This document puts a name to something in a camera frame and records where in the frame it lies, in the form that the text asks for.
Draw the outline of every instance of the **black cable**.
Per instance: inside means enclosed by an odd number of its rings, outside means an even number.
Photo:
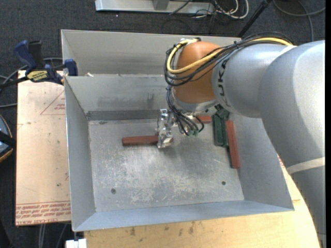
[[[305,14],[293,14],[293,13],[290,13],[290,12],[287,12],[287,11],[284,11],[283,9],[281,9],[275,2],[275,0],[273,0],[273,3],[275,5],[275,7],[281,11],[282,13],[284,14],[287,14],[289,16],[293,16],[293,17],[307,17],[308,19],[308,22],[309,22],[309,28],[310,28],[310,40],[311,41],[314,41],[314,30],[313,30],[313,26],[312,26],[312,20],[311,20],[311,16],[313,15],[317,15],[321,12],[323,12],[325,10],[325,7],[318,10],[318,11],[315,11],[315,12],[311,12],[311,13],[308,13],[306,7],[303,5],[303,3],[301,3],[300,1],[298,1],[298,3],[301,5],[301,7],[303,8],[303,10],[305,11]]]
[[[199,117],[195,117],[195,118],[196,118],[197,121],[200,122],[200,124],[201,124],[201,129],[199,129],[199,132],[201,132],[201,131],[204,129],[205,124],[201,121],[201,119],[200,119]]]
[[[311,40],[311,42],[313,42],[314,41],[314,30],[312,27],[312,21],[311,21],[311,17],[310,17],[311,15],[308,13],[306,7],[300,1],[298,1],[298,3],[302,6],[304,11],[306,12],[306,16],[307,16],[307,19],[309,22],[309,27],[310,27],[310,40]]]
[[[192,0],[187,0],[181,7],[177,8],[175,11],[171,12],[169,15],[172,15],[172,14],[176,14],[178,13],[179,11],[181,11],[184,7],[186,7],[188,5],[189,2],[191,2]]]
[[[311,12],[311,13],[306,12],[305,14],[293,14],[293,13],[290,13],[290,12],[285,11],[284,9],[281,9],[281,8],[279,7],[279,5],[276,4],[275,0],[273,0],[273,3],[274,3],[274,5],[275,5],[275,7],[276,7],[279,11],[283,12],[284,14],[291,15],[291,16],[293,16],[293,17],[307,17],[307,16],[313,16],[313,15],[316,15],[316,14],[322,13],[322,12],[325,10],[325,7],[323,7],[322,9],[317,10],[317,11],[315,11],[315,12]]]
[[[281,33],[265,33],[268,34],[270,36],[273,36],[275,38],[281,38],[285,41],[287,41],[288,43],[291,43],[289,39],[287,39],[283,34]],[[250,45],[254,45],[254,44],[259,44],[259,43],[273,43],[273,44],[279,44],[277,42],[274,41],[253,41],[255,39],[261,38],[262,36],[257,34],[257,35],[251,35],[248,38],[245,38],[243,40],[241,40],[240,42],[237,42],[233,45],[224,47],[221,49],[221,51],[219,51],[219,53],[217,53],[212,59],[210,59],[209,61],[205,62],[203,65],[201,65],[197,70],[195,70],[194,72],[187,74],[187,75],[183,75],[183,76],[178,76],[178,74],[184,73],[186,71],[183,71],[181,73],[177,73],[175,76],[170,75],[168,70],[167,70],[167,60],[169,58],[169,54],[170,51],[172,51],[174,49],[174,47],[172,49],[170,49],[169,51],[167,51],[167,58],[166,61],[164,63],[164,77],[166,82],[171,85],[171,86],[181,86],[184,85],[190,81],[193,80],[193,77],[200,73],[201,71],[203,71],[205,68],[207,68],[208,66],[210,66],[211,64],[220,61],[222,58],[225,58],[226,56],[228,56],[231,52],[233,52],[234,50],[240,49],[242,47],[246,47],[246,46],[250,46]],[[215,52],[216,50],[218,50],[220,48],[217,48],[211,52],[209,52],[206,56],[210,55],[212,52]],[[173,80],[177,80],[177,81],[181,81],[180,83],[174,83]]]
[[[44,58],[43,60],[44,60],[44,61],[51,61],[52,63],[53,63],[54,60],[56,60],[56,61],[63,61],[62,58],[58,58],[58,57]],[[5,80],[3,81],[2,84],[0,84],[0,94],[1,94],[1,92],[2,92],[2,88],[1,88],[1,86],[5,85],[8,81],[11,81],[11,78],[12,78],[14,75],[16,75],[19,71],[21,71],[21,70],[26,70],[27,68],[28,68],[28,66],[27,66],[27,65],[24,65],[24,66],[18,68],[17,70],[15,70],[13,73],[11,73],[11,74],[10,74],[9,76],[7,76],[7,77],[5,77],[5,76],[1,76],[2,78],[5,78]],[[6,104],[6,105],[0,105],[0,109],[1,109],[1,108],[4,108],[4,107],[10,107],[10,106],[16,106],[16,105],[17,105],[17,103]]]

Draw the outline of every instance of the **cable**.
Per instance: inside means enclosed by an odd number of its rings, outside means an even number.
[[[180,69],[174,69],[174,59],[176,58],[176,53],[186,45],[190,43],[199,42],[199,38],[183,39],[173,46],[173,48],[166,51],[166,60],[164,62],[164,78],[167,86],[166,100],[170,111],[172,111],[176,122],[178,123],[178,128],[180,133],[192,136],[197,135],[204,128],[204,124],[195,115],[197,121],[201,123],[201,128],[199,129],[197,124],[194,123],[188,116],[186,116],[181,109],[178,109],[175,104],[172,103],[171,93],[172,87],[181,86],[188,82],[194,82],[200,80],[207,73],[214,70],[215,66],[219,63],[226,63],[226,61],[231,57],[232,54],[241,50],[245,47],[249,47],[255,44],[271,43],[278,45],[293,45],[292,42],[282,33],[268,32],[250,35],[240,41],[235,41],[231,45],[224,46],[222,48],[216,48],[199,60],[182,67]],[[198,67],[188,74],[182,74],[191,68]]]
[[[307,19],[308,19],[308,22],[309,22],[309,27],[310,27],[310,40],[311,40],[311,42],[313,42],[314,41],[314,30],[313,30],[313,27],[312,27],[312,21],[311,21],[310,14],[308,13],[306,7],[304,7],[304,5],[300,1],[298,1],[298,2],[302,6],[304,11],[306,12]]]
[[[214,50],[213,52],[210,52],[209,54],[207,54],[205,57],[185,66],[185,67],[182,67],[180,69],[172,69],[171,68],[171,61],[172,59],[174,58],[176,52],[178,50],[180,50],[182,47],[186,46],[187,44],[189,43],[193,43],[193,42],[197,42],[198,39],[186,39],[186,40],[183,40],[183,41],[180,41],[173,49],[172,51],[170,52],[169,54],[169,57],[167,58],[167,71],[172,73],[172,74],[179,74],[179,73],[183,73],[195,66],[199,66],[211,59],[213,59],[214,57],[216,57],[223,49],[225,48],[218,48],[216,50]],[[286,46],[290,46],[292,45],[292,43],[288,42],[287,40],[284,40],[282,38],[273,38],[273,37],[264,37],[264,38],[256,38],[256,39],[252,39],[251,41],[268,41],[268,42],[276,42],[276,43],[279,43],[279,44],[283,44],[283,45],[286,45]]]
[[[308,13],[306,7],[305,7],[300,1],[298,1],[298,3],[301,5],[301,7],[303,8],[303,10],[305,11],[305,14],[293,14],[293,13],[290,13],[290,12],[287,12],[287,11],[281,9],[281,8],[276,4],[275,0],[273,0],[273,3],[274,3],[274,5],[275,5],[275,7],[276,7],[279,11],[283,12],[284,14],[287,14],[287,15],[289,15],[289,16],[291,15],[291,16],[293,16],[293,17],[307,17],[308,22],[309,22],[309,27],[310,27],[310,40],[311,40],[311,41],[314,41],[314,31],[313,31],[313,25],[312,25],[311,16],[313,16],[313,15],[317,15],[317,14],[323,12],[323,11],[325,10],[325,7],[323,7],[322,9],[320,9],[320,10],[318,10],[318,11]]]
[[[51,61],[52,64],[53,64],[53,61],[54,61],[54,60],[57,60],[57,61],[63,61],[62,58],[58,58],[58,57],[44,58],[43,60],[44,60],[44,61]],[[12,81],[11,78],[12,78],[14,75],[16,75],[19,71],[25,70],[25,69],[27,69],[27,68],[28,68],[28,66],[27,66],[27,65],[24,65],[24,66],[18,68],[17,70],[15,70],[13,73],[11,73],[11,74],[10,74],[9,76],[7,76],[7,77],[5,77],[5,76],[3,76],[3,75],[0,75],[1,78],[4,78],[4,79],[5,79],[5,80],[3,81],[2,84],[6,84],[8,81]],[[6,104],[6,105],[0,105],[0,109],[5,108],[5,107],[16,106],[16,105],[17,105],[17,103]]]
[[[184,7],[186,7],[188,5],[189,2],[191,2],[192,0],[187,0],[181,7],[177,8],[175,11],[171,12],[169,15],[172,15],[172,14],[176,14],[178,13],[179,11],[181,11]]]
[[[287,11],[281,9],[281,8],[276,4],[275,0],[273,0],[273,3],[274,3],[274,5],[275,5],[275,7],[276,7],[279,11],[283,12],[284,14],[291,15],[291,16],[293,16],[293,17],[307,17],[307,16],[313,16],[313,15],[319,14],[319,13],[321,13],[321,12],[323,12],[323,11],[325,10],[325,7],[323,7],[322,9],[320,9],[320,10],[318,10],[318,11],[315,11],[315,12],[311,12],[311,13],[308,13],[308,12],[307,12],[306,14],[293,14],[293,13],[290,13],[290,12],[287,12]]]
[[[38,248],[42,248],[42,238],[44,234],[45,224],[41,224],[39,227],[39,238],[38,238]]]
[[[60,237],[59,237],[59,239],[58,239],[57,245],[56,245],[55,248],[59,248],[60,243],[61,243],[61,241],[62,241],[62,236],[63,236],[63,234],[64,234],[64,231],[66,230],[67,225],[68,225],[67,223],[64,225],[64,227],[63,227],[63,229],[62,229],[62,231],[61,231]]]
[[[214,5],[216,6],[216,8],[218,8],[218,10],[215,10],[215,12],[225,14],[225,15],[229,16],[232,19],[243,19],[243,18],[245,18],[248,15],[248,13],[249,13],[249,3],[248,3],[248,0],[244,0],[245,1],[245,5],[246,5],[246,12],[242,16],[235,16],[235,15],[233,15],[234,13],[236,13],[238,11],[238,8],[239,8],[238,0],[235,0],[235,1],[236,1],[236,9],[234,11],[231,11],[231,10],[230,11],[225,11],[219,5],[219,3],[216,0],[213,0]]]

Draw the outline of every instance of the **metal base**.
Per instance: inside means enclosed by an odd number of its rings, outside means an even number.
[[[169,1],[164,10],[155,10],[153,0],[96,0],[96,11],[131,11],[171,13],[181,7],[185,2]],[[206,10],[212,11],[213,5],[205,2],[189,2],[179,13],[206,14]]]

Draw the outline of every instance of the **power cord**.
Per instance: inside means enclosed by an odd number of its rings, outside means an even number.
[[[52,63],[52,67],[54,67],[54,61],[62,61],[62,58],[58,58],[58,57],[50,57],[50,58],[45,58],[43,59],[44,61],[50,61]],[[12,78],[19,72],[19,71],[22,71],[22,70],[25,70],[27,69],[27,65],[24,65],[20,68],[18,68],[17,70],[15,70],[13,73],[11,73],[9,76],[3,76],[3,75],[0,75],[0,78],[3,78],[5,79],[3,81],[2,84],[6,84],[8,81],[12,81]],[[0,109],[2,108],[5,108],[5,107],[11,107],[11,106],[16,106],[17,103],[12,103],[12,104],[6,104],[6,105],[0,105]]]
[[[294,14],[294,13],[291,13],[291,12],[287,12],[285,10],[283,10],[282,8],[279,7],[279,5],[277,5],[276,1],[273,0],[273,3],[275,5],[275,7],[281,11],[282,13],[284,14],[287,14],[289,16],[293,16],[293,17],[307,17],[308,19],[308,22],[309,22],[309,28],[310,28],[310,40],[313,42],[314,41],[314,31],[313,31],[313,26],[312,26],[312,20],[311,20],[311,16],[313,15],[317,15],[319,13],[322,13],[324,10],[325,10],[325,7],[323,7],[322,9],[320,10],[317,10],[315,12],[308,12],[306,7],[303,5],[303,3],[301,3],[301,1],[298,1],[298,3],[301,5],[301,7],[303,8],[303,10],[305,11],[305,14]]]

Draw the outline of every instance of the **dark gray carpet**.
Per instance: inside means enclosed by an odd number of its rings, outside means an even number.
[[[194,20],[176,14],[95,12],[95,0],[0,0],[0,75],[9,75],[22,66],[13,54],[21,40],[42,40],[44,57],[61,57],[61,29],[106,30],[134,33],[201,34],[235,37],[262,0],[248,0],[250,14],[244,20],[230,21],[219,18]],[[325,6],[325,0],[303,0],[309,12]],[[298,2],[278,0],[285,10],[299,14],[304,10]],[[325,12],[312,17],[314,40],[325,39]],[[245,35],[278,31],[299,45],[310,41],[309,22],[306,17],[292,17],[281,13],[271,3]],[[17,87],[6,88],[0,94],[0,105],[15,103]],[[0,108],[16,136],[16,107]],[[15,227],[15,161],[13,154],[0,163],[0,220],[10,242],[19,247],[38,247],[39,227]],[[67,227],[64,239],[72,238]],[[63,224],[46,226],[44,247],[55,247]]]

